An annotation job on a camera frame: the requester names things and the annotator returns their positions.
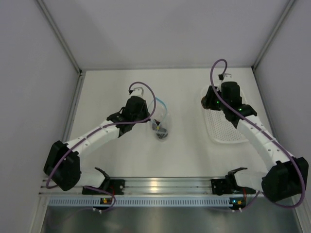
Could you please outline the clear zip top bag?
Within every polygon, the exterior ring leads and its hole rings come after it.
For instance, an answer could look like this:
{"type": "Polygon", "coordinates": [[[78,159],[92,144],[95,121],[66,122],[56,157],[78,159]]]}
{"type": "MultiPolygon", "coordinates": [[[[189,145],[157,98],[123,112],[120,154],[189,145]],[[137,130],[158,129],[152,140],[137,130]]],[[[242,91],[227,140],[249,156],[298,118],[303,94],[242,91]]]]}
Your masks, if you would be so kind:
{"type": "Polygon", "coordinates": [[[170,115],[170,112],[168,111],[168,107],[165,104],[164,101],[162,101],[159,98],[155,98],[155,100],[152,100],[148,104],[148,111],[151,113],[155,107],[155,111],[153,115],[150,118],[150,127],[151,127],[151,132],[155,136],[155,138],[161,142],[167,140],[171,134],[171,129],[172,129],[172,117],[170,115]],[[157,123],[157,125],[160,125],[161,127],[167,129],[168,131],[168,136],[164,139],[158,139],[156,136],[155,132],[152,130],[152,123],[157,123]]]}

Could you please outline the dark red fake fig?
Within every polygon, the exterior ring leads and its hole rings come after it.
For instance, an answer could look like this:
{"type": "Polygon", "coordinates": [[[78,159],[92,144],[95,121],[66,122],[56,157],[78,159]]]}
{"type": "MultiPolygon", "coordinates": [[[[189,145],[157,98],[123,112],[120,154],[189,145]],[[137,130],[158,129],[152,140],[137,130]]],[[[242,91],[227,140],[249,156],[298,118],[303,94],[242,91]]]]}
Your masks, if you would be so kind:
{"type": "Polygon", "coordinates": [[[206,99],[206,97],[202,97],[201,99],[201,105],[204,109],[209,109],[209,106],[208,106],[208,100],[206,99]]]}

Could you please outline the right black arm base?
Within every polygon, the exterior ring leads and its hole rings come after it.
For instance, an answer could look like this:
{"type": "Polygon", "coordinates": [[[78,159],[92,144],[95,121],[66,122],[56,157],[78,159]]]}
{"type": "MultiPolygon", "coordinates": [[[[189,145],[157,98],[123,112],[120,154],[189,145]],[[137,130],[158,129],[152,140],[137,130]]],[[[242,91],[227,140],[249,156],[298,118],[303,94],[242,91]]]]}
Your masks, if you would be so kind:
{"type": "Polygon", "coordinates": [[[231,194],[232,191],[226,179],[211,179],[211,188],[214,195],[231,194]]]}

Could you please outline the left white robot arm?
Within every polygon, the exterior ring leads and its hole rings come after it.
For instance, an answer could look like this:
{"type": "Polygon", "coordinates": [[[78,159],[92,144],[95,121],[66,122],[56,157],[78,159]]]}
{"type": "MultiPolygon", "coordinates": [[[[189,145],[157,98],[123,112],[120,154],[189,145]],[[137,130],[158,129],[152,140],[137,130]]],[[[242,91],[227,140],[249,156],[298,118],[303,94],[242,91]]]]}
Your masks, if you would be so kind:
{"type": "Polygon", "coordinates": [[[120,138],[135,124],[149,120],[146,100],[132,95],[124,107],[111,114],[95,129],[67,142],[53,143],[43,171],[48,176],[46,188],[69,191],[75,186],[90,186],[99,194],[110,188],[109,176],[99,167],[83,168],[82,162],[99,147],[120,138]]]}

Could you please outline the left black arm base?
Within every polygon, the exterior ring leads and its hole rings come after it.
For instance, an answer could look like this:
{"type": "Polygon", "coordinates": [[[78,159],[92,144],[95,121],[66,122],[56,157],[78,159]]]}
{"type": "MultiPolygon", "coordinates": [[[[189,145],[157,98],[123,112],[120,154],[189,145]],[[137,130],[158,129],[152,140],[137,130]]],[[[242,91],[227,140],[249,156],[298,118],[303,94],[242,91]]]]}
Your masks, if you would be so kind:
{"type": "MultiPolygon", "coordinates": [[[[112,195],[123,195],[123,188],[125,187],[125,180],[122,179],[105,179],[100,187],[97,189],[105,191],[112,195]]],[[[83,187],[83,195],[103,195],[103,192],[91,190],[83,187]]]]}

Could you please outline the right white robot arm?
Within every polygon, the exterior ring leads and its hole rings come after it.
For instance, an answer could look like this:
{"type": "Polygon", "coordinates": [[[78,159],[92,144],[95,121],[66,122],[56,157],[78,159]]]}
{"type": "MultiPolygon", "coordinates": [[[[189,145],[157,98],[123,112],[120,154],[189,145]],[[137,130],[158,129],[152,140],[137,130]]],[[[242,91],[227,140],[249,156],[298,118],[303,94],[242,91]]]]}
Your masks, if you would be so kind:
{"type": "Polygon", "coordinates": [[[284,149],[263,126],[257,112],[242,102],[240,86],[223,82],[220,87],[210,85],[201,100],[204,109],[221,111],[225,119],[253,146],[267,171],[252,171],[240,167],[229,171],[227,188],[237,193],[244,187],[262,192],[271,202],[295,195],[303,199],[306,191],[309,164],[303,157],[296,158],[284,149]]]}

